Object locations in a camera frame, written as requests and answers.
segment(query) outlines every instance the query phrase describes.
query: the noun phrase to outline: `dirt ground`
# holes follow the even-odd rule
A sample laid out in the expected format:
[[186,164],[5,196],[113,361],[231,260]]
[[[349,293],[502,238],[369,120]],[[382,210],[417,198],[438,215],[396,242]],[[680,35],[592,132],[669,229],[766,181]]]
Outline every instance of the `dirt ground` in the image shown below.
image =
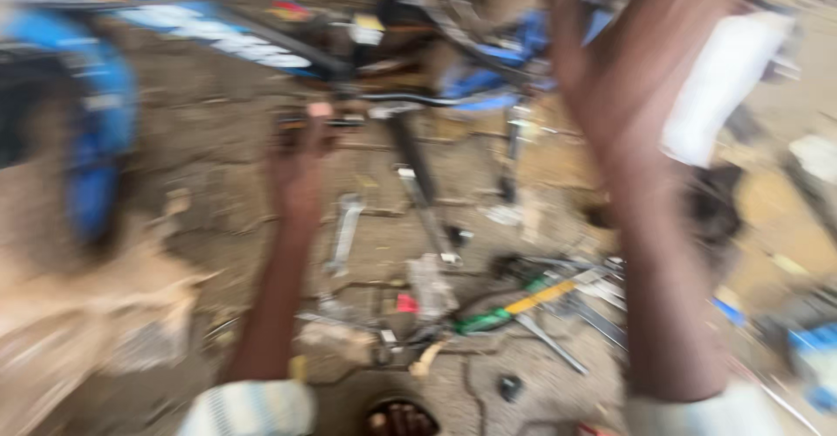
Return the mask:
[[[837,120],[837,14],[823,9],[804,13],[803,28],[801,81],[761,84],[747,100],[766,136],[748,147],[724,133],[718,143],[719,160],[736,162],[749,173],[740,193],[748,224],[738,239],[743,255],[727,282],[748,313],[777,305],[793,290],[820,283],[837,268],[834,244],[780,170],[789,141],[810,132],[831,134]],[[179,230],[167,239],[168,251],[218,275],[203,287],[193,323],[194,346],[183,362],[122,377],[90,377],[36,434],[151,436],[176,431],[191,399],[211,385],[228,348],[228,336],[206,343],[204,334],[247,309],[263,260],[272,228],[261,177],[270,123],[278,112],[316,94],[287,76],[188,42],[162,41],[145,31],[124,31],[120,44],[135,65],[141,88],[125,208],[160,217],[171,193],[185,192],[189,207],[177,214]],[[499,172],[494,152],[501,145],[491,137],[466,135],[474,130],[503,131],[502,121],[497,114],[457,118],[465,122],[445,115],[450,114],[424,110],[412,123],[427,140],[423,144],[439,187],[440,214],[475,233],[462,252],[464,268],[446,275],[461,303],[504,287],[490,273],[490,262],[498,255],[595,259],[617,251],[612,232],[583,220],[582,208],[599,199],[598,182],[583,141],[562,116],[559,99],[547,98],[536,116],[566,133],[541,136],[524,147],[521,205],[536,212],[539,220],[522,228],[502,225],[487,215],[501,206],[493,194]],[[409,293],[404,261],[431,247],[392,173],[397,160],[386,130],[375,123],[349,134],[326,160],[324,217],[305,298],[312,305],[316,292],[327,284],[358,318],[384,318],[398,331],[406,330],[412,320],[392,306],[399,293]],[[367,209],[357,226],[349,274],[329,280],[321,264],[330,254],[335,202],[349,191],[364,195]],[[806,273],[777,267],[777,255],[790,258]],[[623,320],[606,304],[593,305],[613,320]],[[319,398],[316,434],[360,434],[358,417],[365,402],[392,388],[421,394],[450,435],[565,435],[580,419],[624,431],[623,353],[575,320],[557,320],[546,313],[536,318],[590,369],[587,377],[518,328],[448,343],[424,380],[406,372],[406,357],[376,367],[363,352],[352,356],[299,340],[307,380]],[[748,364],[793,390],[788,372],[763,348],[736,331],[730,340]],[[496,388],[497,378],[508,373],[517,374],[526,385],[514,404],[500,399]],[[783,395],[823,434],[837,429],[837,420],[815,414],[797,392]],[[788,434],[806,433],[787,415],[781,420]]]

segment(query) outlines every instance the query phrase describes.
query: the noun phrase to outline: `forearm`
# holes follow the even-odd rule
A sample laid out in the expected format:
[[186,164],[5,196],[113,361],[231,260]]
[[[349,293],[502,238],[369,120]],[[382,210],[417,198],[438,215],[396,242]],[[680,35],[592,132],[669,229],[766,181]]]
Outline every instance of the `forearm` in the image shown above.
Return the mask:
[[315,234],[316,223],[302,218],[290,218],[278,227],[224,381],[288,378],[294,317]]
[[673,402],[726,387],[723,349],[707,324],[711,286],[689,235],[682,185],[659,154],[606,174],[628,262],[630,376],[634,392]]

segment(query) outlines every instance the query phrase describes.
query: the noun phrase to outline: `wrench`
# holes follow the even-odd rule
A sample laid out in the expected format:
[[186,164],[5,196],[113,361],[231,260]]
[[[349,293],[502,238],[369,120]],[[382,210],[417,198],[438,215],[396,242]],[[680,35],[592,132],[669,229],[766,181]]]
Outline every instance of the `wrench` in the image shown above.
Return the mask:
[[396,164],[396,171],[398,177],[401,178],[401,182],[404,184],[404,188],[413,200],[413,204],[415,204],[418,210],[418,217],[421,219],[422,225],[424,225],[424,230],[430,236],[430,241],[433,242],[433,246],[439,253],[439,257],[442,258],[442,262],[449,266],[462,266],[462,258],[456,253],[454,245],[450,242],[450,237],[442,231],[439,222],[436,221],[433,209],[427,203],[424,194],[422,194],[421,187],[416,181],[416,174],[413,168],[410,168],[406,164]]
[[544,331],[540,326],[538,326],[538,324],[535,323],[535,321],[532,320],[529,317],[529,315],[524,313],[518,313],[517,315],[515,315],[515,321],[519,324],[522,324],[524,327],[526,327],[527,330],[534,333],[538,338],[541,339],[541,341],[547,343],[553,351],[555,351],[564,361],[566,361],[567,364],[572,366],[573,369],[578,371],[579,374],[582,374],[583,376],[586,376],[588,374],[589,371],[587,370],[587,367],[584,367],[583,364],[578,362],[576,358],[572,357],[572,355],[570,355],[570,353],[568,353],[564,348],[561,348],[561,346],[559,346],[555,342],[555,340],[553,340],[549,336],[549,334],[547,334],[546,331]]
[[340,196],[340,217],[337,220],[334,253],[324,265],[324,270],[330,272],[335,278],[339,278],[348,271],[346,263],[349,260],[351,239],[355,236],[357,218],[361,216],[365,207],[366,204],[356,192]]

